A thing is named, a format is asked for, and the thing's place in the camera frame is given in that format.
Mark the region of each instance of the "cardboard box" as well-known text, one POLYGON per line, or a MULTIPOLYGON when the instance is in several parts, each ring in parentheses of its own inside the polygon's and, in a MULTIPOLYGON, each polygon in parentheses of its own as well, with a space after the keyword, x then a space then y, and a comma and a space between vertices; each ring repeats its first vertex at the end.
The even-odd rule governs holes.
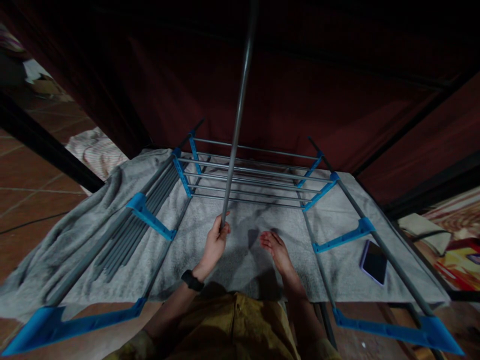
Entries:
POLYGON ((72 97, 50 76, 42 75, 41 78, 34 80, 33 84, 28 86, 37 94, 54 95, 58 101, 71 102, 72 97))

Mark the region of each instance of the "blue plastic bracket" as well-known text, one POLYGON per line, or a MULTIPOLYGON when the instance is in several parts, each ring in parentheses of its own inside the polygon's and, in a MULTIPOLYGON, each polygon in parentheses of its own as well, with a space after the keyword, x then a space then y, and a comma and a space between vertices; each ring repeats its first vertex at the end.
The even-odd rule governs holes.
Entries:
POLYGON ((168 241, 173 241, 177 231, 168 230, 165 225, 163 225, 162 222, 147 209, 146 201, 147 197, 145 194, 138 192, 134 197, 131 198, 126 207, 131 208, 135 216, 137 216, 144 223, 148 224, 148 226, 151 228, 155 229, 155 231, 162 235, 165 239, 168 241))
MULTIPOLYGON (((189 134, 190 134, 191 153, 193 155, 193 158, 198 161, 199 160, 199 154, 197 153, 197 146, 195 145, 195 140, 194 140, 195 130, 190 131, 189 134)), ((195 167, 196 167, 197 174, 201 175, 202 174, 202 168, 200 167, 200 165, 195 164, 195 167)))
POLYGON ((182 168, 182 165, 180 164, 179 158, 182 156, 182 151, 177 147, 175 150, 172 151, 173 154, 173 164, 175 165, 175 169, 178 172, 178 176, 180 177, 181 183, 183 184, 183 188, 185 189, 186 195, 191 198, 192 197, 192 192, 190 191, 189 188, 189 181, 187 180, 187 177, 184 174, 184 169, 182 168))
POLYGON ((311 202, 306 204, 303 208, 303 212, 307 212, 313 205, 317 203, 318 200, 323 198, 326 193, 328 193, 336 184, 337 181, 340 179, 338 174, 336 172, 332 172, 330 174, 330 180, 331 182, 327 183, 324 187, 321 188, 321 192, 316 194, 314 197, 311 198, 311 202))
POLYGON ((337 246, 349 243, 353 240, 356 240, 365 235, 368 235, 374 231, 376 231, 375 226, 372 224, 370 219, 368 217, 362 217, 361 219, 358 220, 358 227, 355 230, 347 232, 346 234, 343 234, 342 236, 339 236, 333 240, 330 240, 329 242, 323 243, 322 245, 319 245, 316 242, 314 242, 312 244, 313 251, 316 254, 323 253, 327 250, 336 248, 337 246))
POLYGON ((342 328, 353 329, 387 338, 397 339, 407 343, 438 349, 460 356, 465 355, 445 325, 438 317, 435 316, 420 316, 420 329, 390 325, 380 322, 350 319, 345 317, 336 307, 333 308, 333 316, 335 317, 336 324, 342 328))
MULTIPOLYGON (((309 177, 310 175, 312 175, 312 173, 314 172, 314 170, 316 168, 318 168, 318 166, 320 165, 320 163, 322 162, 322 158, 324 157, 324 153, 322 151, 319 151, 316 153, 316 157, 318 158, 317 160, 315 160, 315 162, 313 163, 313 165, 310 167, 310 170, 308 170, 306 173, 305 173, 305 177, 309 177)), ((307 181, 307 179, 303 179, 302 181, 300 181, 298 183, 298 185, 296 186, 297 188, 301 188, 305 182, 307 181)))
POLYGON ((62 321, 64 306, 41 307, 33 314, 1 355, 9 356, 24 353, 137 318, 146 302, 147 298, 141 297, 131 308, 126 310, 107 312, 101 315, 87 316, 65 322, 62 321))

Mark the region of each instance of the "clothes drying rack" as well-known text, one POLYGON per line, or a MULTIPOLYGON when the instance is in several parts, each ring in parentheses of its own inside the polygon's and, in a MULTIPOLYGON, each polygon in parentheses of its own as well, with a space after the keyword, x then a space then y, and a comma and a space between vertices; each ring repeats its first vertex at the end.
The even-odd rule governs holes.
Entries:
POLYGON ((190 202, 197 198, 199 201, 201 199, 216 199, 223 201, 223 211, 222 211, 222 226, 225 224, 225 217, 228 210, 229 202, 241 202, 255 205, 269 205, 277 206, 289 209, 297 209, 303 212, 305 219, 305 226, 307 228, 310 241, 312 244, 312 251, 315 253, 317 258, 317 264, 319 268, 320 275, 322 277, 323 285, 326 290, 328 299, 332 305, 333 316, 335 323, 339 327, 348 328, 352 330, 367 332, 379 336, 384 336, 388 338, 393 338, 396 340, 401 340, 409 342, 415 345, 421 345, 431 349, 442 350, 445 352, 450 352, 458 355, 464 355, 464 352, 456 343, 452 335, 448 332, 444 324, 438 319, 432 312, 429 304, 423 299, 422 295, 416 289, 412 281, 409 279, 407 274, 401 268, 400 264, 390 252, 388 247, 385 245, 381 237, 378 235, 375 227, 370 222, 370 220, 365 216, 362 209, 349 193, 349 190, 343 184, 342 180, 338 174, 334 171, 331 164, 328 162, 324 153, 320 148, 315 144, 315 142, 309 137, 308 140, 311 142, 313 147, 316 150, 316 156, 306 156, 294 153, 288 153, 283 151, 275 151, 268 149, 260 149, 250 146, 238 145, 242 112, 245 98, 245 91, 247 87, 247 79, 250 69, 250 63, 252 58, 252 49, 255 28, 258 17, 258 1, 251 1, 251 11, 249 16, 248 24, 248 34, 246 38, 244 56, 243 56, 243 71, 242 79, 240 85, 240 95, 238 99, 238 107, 235 119, 235 129, 233 135, 232 143, 214 141, 208 139, 202 139, 196 137, 196 131, 202 125, 204 120, 201 120, 192 131, 190 131, 186 138, 179 144, 179 146, 173 150, 169 158, 162 164, 162 166, 155 172, 152 178, 147 182, 147 184, 142 188, 142 190, 137 193, 126 205, 126 208, 121 212, 113 224, 106 230, 103 236, 98 240, 98 242, 93 246, 93 248, 88 252, 88 254, 83 258, 83 260, 76 266, 76 268, 66 277, 62 282, 59 288, 55 291, 53 296, 47 301, 45 307, 38 309, 29 322, 21 329, 18 335, 12 340, 10 345, 4 350, 2 356, 13 355, 18 353, 23 353, 35 348, 46 346, 52 343, 56 343, 68 338, 72 338, 84 333, 89 333, 91 331, 105 328, 120 322, 124 322, 133 318, 136 318, 142 312, 142 309, 145 303, 148 300, 149 294, 153 288, 155 279, 160 271, 162 263, 167 255, 167 252, 170 248, 172 241, 174 241, 175 236, 178 232, 178 229, 182 223, 182 219, 189 207, 190 202), (182 157, 181 148, 187 143, 190 143, 192 158, 182 157), (205 152, 198 152, 196 147, 196 142, 205 142, 215 145, 229 146, 231 147, 230 157, 215 155, 205 152), (313 163, 310 168, 300 167, 300 166, 289 166, 273 162, 265 161, 256 161, 256 160, 245 160, 239 159, 236 157, 237 149, 248 149, 258 152, 267 152, 271 154, 298 157, 303 159, 311 160, 313 163), (202 161, 199 159, 199 155, 208 156, 207 161, 202 161), (210 159, 213 157, 226 158, 229 159, 229 165, 221 163, 210 162, 210 159), (256 167, 244 167, 237 166, 236 162, 242 163, 252 163, 256 167), (321 162, 324 162, 328 170, 330 171, 329 178, 317 178, 311 177, 313 171, 320 165, 321 162), (156 214, 152 213, 149 209, 147 202, 149 197, 152 195, 152 189, 158 189, 163 185, 162 183, 162 174, 166 171, 168 166, 171 164, 175 166, 179 179, 182 183, 182 186, 187 195, 187 200, 180 212, 179 219, 176 225, 172 229, 168 229, 160 220, 156 218, 156 214), (195 164, 196 172, 185 172, 185 163, 195 164), (289 173, 264 170, 261 167, 276 167, 287 169, 289 173), (217 168, 227 170, 227 176, 222 175, 213 175, 205 173, 205 169, 217 168), (304 175, 298 175, 294 173, 296 171, 305 171, 304 175), (275 176, 277 178, 287 179, 292 181, 292 185, 288 185, 285 182, 270 182, 265 179, 255 180, 251 178, 242 178, 234 177, 234 173, 241 174, 252 174, 257 176, 275 176), (187 177, 196 178, 195 183, 190 183, 187 177), (213 186, 203 186, 201 185, 202 179, 217 180, 219 183, 225 182, 225 187, 213 187, 213 186), (307 181, 315 181, 325 183, 321 190, 311 190, 304 188, 304 184, 307 181), (231 189, 232 183, 250 185, 258 188, 270 188, 278 189, 283 191, 291 191, 295 196, 276 196, 272 194, 263 194, 260 192, 250 192, 242 190, 233 190, 231 189), (343 191, 344 195, 347 197, 352 207, 358 214, 358 227, 342 236, 339 236, 335 239, 332 239, 328 242, 318 244, 316 241, 315 234, 312 231, 309 219, 307 217, 307 211, 315 206, 319 200, 325 196, 334 186, 339 186, 343 191), (213 190, 218 192, 224 192, 224 196, 213 196, 213 195, 203 195, 196 194, 196 189, 205 189, 213 190), (291 201, 293 203, 298 203, 298 205, 289 205, 284 203, 270 203, 256 200, 248 200, 244 198, 235 198, 230 197, 230 193, 244 195, 244 196, 256 196, 256 197, 268 197, 269 199, 276 199, 282 201, 291 201), (310 199, 302 198, 301 193, 312 194, 310 199), (147 284, 147 287, 141 298, 129 309, 122 311, 115 311, 104 313, 95 316, 88 316, 68 321, 62 321, 62 314, 65 310, 64 306, 59 306, 62 300, 65 298, 70 289, 75 285, 80 276, 84 271, 90 266, 93 260, 99 255, 101 250, 107 244, 107 242, 116 234, 120 226, 126 221, 126 219, 133 213, 136 217, 141 219, 159 234, 161 234, 167 241, 167 246, 160 255, 158 262, 155 266, 154 272, 147 284), (409 328, 397 325, 391 325, 386 323, 378 323, 364 320, 356 320, 347 318, 342 314, 342 312, 337 308, 335 299, 333 297, 332 289, 330 283, 326 277, 325 270, 323 268, 322 262, 320 261, 319 254, 326 252, 334 247, 341 246, 348 242, 354 241, 358 238, 361 238, 365 235, 370 234, 378 246, 381 248, 386 258, 397 272, 398 276, 407 287, 408 291, 411 293, 415 301, 417 302, 419 308, 422 310, 424 316, 419 316, 420 328, 409 328))

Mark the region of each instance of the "red curtain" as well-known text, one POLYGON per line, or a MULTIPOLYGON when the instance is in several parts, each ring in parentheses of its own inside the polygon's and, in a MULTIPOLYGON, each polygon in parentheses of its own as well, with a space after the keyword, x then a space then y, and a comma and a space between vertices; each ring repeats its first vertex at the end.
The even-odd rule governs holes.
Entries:
MULTIPOLYGON (((2 7, 7 16, 17 11, 2 7)), ((23 10, 28 20, 41 13, 35 7, 23 10)), ((83 8, 85 18, 91 21, 73 21, 74 32, 69 12, 57 8, 48 19, 42 17, 33 24, 34 30, 39 31, 41 25, 50 26, 56 19, 61 26, 46 32, 47 39, 29 37, 35 31, 22 29, 18 24, 15 34, 82 106, 90 106, 94 121, 122 150, 129 149, 129 154, 138 151, 148 141, 144 129, 155 144, 175 147, 203 117, 206 122, 198 131, 199 137, 230 142, 243 41, 227 42, 165 27, 155 20, 201 22, 241 38, 246 33, 248 2, 153 3, 148 5, 147 17, 137 17, 135 13, 125 17, 83 8), (64 41, 65 32, 72 44, 64 41), (102 53, 93 53, 85 34, 101 39, 102 53), (45 51, 45 42, 54 43, 57 53, 45 51), (115 101, 115 87, 100 71, 105 66, 99 66, 97 58, 103 59, 113 78, 125 89, 141 124, 133 121, 115 101), (59 59, 71 60, 73 65, 59 64, 59 59), (76 81, 68 78, 69 69, 77 71, 76 81), (98 96, 95 108, 89 104, 91 93, 98 96)), ((454 79, 475 55, 474 50, 457 41, 414 35, 377 21, 293 1, 261 2, 256 44, 269 42, 335 52, 372 66, 444 80, 454 79)), ((397 199, 479 150, 476 139, 480 125, 474 121, 478 109, 473 84, 474 81, 361 174, 360 180, 380 204, 397 199)), ((239 142, 315 155, 307 141, 307 136, 312 136, 335 169, 353 172, 434 94, 402 82, 257 46, 239 142)), ((229 148, 202 143, 198 148, 224 155, 230 152, 229 148)), ((238 156, 309 165, 308 161, 251 151, 239 151, 238 156)))

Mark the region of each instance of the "black watch strap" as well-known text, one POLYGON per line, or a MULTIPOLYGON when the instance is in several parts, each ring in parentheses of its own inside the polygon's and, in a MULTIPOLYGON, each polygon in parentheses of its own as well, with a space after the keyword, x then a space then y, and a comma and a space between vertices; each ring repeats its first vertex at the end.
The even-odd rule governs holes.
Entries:
POLYGON ((187 270, 181 276, 181 279, 186 283, 189 289, 195 290, 196 292, 201 292, 204 288, 204 283, 200 282, 193 274, 192 270, 187 270))

